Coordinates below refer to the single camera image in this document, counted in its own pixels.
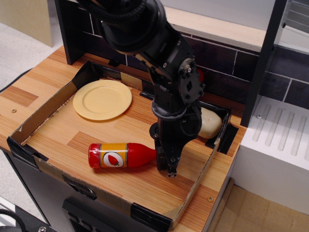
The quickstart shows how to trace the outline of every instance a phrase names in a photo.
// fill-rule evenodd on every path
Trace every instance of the cable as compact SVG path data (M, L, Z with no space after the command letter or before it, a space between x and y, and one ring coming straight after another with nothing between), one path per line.
M20 225L22 232L27 232L26 227L22 219L14 212L6 210L6 209L0 209L0 214L5 214L7 216L10 216L16 220L16 222Z
M26 73L28 73L31 69L23 72L22 74L20 74L17 78L15 78L10 84L8 84L6 87L4 87L3 89L0 90L0 93L2 93L4 90L6 90L10 85L12 85L14 82L16 82L19 78L21 78L23 75L25 75Z
M108 23L124 23L128 21L137 20L146 8L146 0L142 0L141 4L133 11L126 14L112 14L105 9L99 7L93 1L77 0L86 10L88 10L93 16L100 18L104 22Z

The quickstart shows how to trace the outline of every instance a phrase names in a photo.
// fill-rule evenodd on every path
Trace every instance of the bottle label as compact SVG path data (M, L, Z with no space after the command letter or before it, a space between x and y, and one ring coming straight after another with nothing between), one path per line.
M101 144L100 166L102 168L127 167L127 144Z

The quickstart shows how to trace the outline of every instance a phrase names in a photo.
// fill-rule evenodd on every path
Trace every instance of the black robotic arm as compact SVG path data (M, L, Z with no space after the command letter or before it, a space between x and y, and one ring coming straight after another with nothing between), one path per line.
M120 53L149 67L154 85L150 128L158 170L176 176L183 147L201 128L199 80L193 50L168 23L159 0L78 0L100 21L103 38Z

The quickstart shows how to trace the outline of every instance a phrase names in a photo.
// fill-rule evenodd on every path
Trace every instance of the yellow plate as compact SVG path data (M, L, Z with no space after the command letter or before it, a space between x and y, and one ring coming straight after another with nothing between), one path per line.
M80 88L73 99L76 112L91 120L107 120L121 115L130 106L132 93L118 81L98 80Z

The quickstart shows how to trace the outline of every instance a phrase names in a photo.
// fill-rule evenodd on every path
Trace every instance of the tile wall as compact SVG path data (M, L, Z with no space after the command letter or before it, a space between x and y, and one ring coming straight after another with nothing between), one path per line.
M309 109L309 55L276 46L263 96Z
M79 8L86 50L107 59L147 72L132 56L119 54L100 36L97 21ZM183 34L194 50L198 67L205 74L205 91L245 104L259 53Z
M121 64L147 71L147 67L132 56L119 54L100 36L98 23L86 10L78 8L89 53L115 60ZM204 72L205 91L245 104L250 91L259 53L183 34ZM309 55L277 46L270 72L260 94L309 109Z

